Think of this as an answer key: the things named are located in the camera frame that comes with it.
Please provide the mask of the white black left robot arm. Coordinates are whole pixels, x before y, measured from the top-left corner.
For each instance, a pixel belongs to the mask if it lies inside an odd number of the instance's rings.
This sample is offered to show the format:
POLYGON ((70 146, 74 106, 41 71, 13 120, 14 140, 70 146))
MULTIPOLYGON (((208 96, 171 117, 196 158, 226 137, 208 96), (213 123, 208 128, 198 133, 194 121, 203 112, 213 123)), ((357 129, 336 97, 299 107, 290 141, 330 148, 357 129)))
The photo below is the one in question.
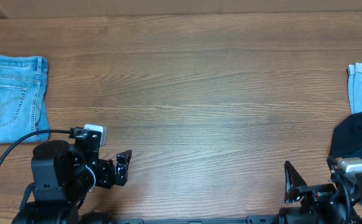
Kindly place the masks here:
POLYGON ((106 137, 102 126, 72 128, 69 137, 73 144, 55 140, 34 148, 34 181, 25 189, 13 223, 111 223, 107 214, 80 216, 78 211, 93 187, 125 185, 132 152, 119 153, 115 161, 100 159, 106 137))

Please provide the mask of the blue denim jeans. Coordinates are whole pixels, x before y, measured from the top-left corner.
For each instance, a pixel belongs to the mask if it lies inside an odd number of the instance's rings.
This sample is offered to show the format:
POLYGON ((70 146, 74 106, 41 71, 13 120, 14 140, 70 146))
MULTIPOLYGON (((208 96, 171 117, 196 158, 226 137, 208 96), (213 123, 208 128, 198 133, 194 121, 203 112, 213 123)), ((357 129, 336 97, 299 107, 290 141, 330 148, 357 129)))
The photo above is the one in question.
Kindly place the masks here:
POLYGON ((49 129, 45 109, 48 61, 0 55, 0 144, 49 129))

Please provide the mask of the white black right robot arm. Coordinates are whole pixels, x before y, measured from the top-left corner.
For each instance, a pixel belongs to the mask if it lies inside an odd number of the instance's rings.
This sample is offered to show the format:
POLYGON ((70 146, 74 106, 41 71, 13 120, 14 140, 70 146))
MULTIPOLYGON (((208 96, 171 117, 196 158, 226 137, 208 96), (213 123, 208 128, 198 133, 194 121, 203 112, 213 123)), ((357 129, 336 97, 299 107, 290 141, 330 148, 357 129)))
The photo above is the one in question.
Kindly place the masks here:
POLYGON ((275 224, 362 223, 354 205, 362 197, 362 159, 327 159, 329 183, 307 185, 295 167, 285 161, 284 202, 300 207, 283 207, 272 219, 275 224))

